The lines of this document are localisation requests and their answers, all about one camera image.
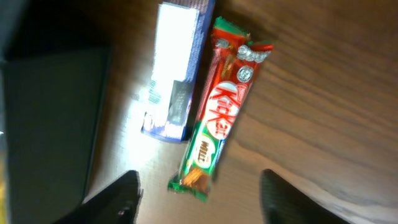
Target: milo logo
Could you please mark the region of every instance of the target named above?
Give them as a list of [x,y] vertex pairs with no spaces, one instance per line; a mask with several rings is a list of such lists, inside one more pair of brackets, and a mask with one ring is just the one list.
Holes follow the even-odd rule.
[[211,156],[216,152],[213,141],[201,135],[197,138],[195,149],[193,151],[193,160],[201,168],[207,169],[211,165]]
[[216,139],[225,139],[241,107],[244,93],[233,82],[221,82],[210,93],[204,120]]

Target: wooden table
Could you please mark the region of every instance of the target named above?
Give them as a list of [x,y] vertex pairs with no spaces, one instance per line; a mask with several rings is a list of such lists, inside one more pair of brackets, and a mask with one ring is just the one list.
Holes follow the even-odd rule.
[[398,1],[218,1],[213,16],[278,42],[207,203],[166,191],[186,144],[140,133],[160,1],[88,2],[115,46],[91,196],[135,169],[137,223],[263,223],[259,174],[269,168],[350,222],[398,223]]

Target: snack packet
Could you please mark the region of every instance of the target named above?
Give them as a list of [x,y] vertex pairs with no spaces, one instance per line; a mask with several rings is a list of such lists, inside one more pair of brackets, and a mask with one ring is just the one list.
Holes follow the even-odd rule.
[[211,176],[239,109],[270,54],[269,42],[253,43],[248,32],[219,17],[212,37],[214,56],[202,93],[192,138],[169,190],[206,200]]

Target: green wrapper end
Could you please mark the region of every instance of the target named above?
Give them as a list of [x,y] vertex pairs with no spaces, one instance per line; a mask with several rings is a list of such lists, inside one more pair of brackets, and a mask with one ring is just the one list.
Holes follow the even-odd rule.
[[197,199],[201,200],[202,202],[207,201],[207,195],[198,191],[198,190],[193,190],[188,187],[184,187],[180,184],[180,179],[178,177],[178,174],[173,176],[169,184],[167,186],[167,189],[170,191],[174,191],[175,193],[181,193],[181,194],[193,194]]

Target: kitkat logo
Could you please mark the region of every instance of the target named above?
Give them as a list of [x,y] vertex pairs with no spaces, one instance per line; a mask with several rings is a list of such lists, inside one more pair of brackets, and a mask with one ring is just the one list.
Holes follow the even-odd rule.
[[246,85],[232,82],[219,83],[210,93],[206,104],[205,121],[210,134],[225,139],[241,107]]

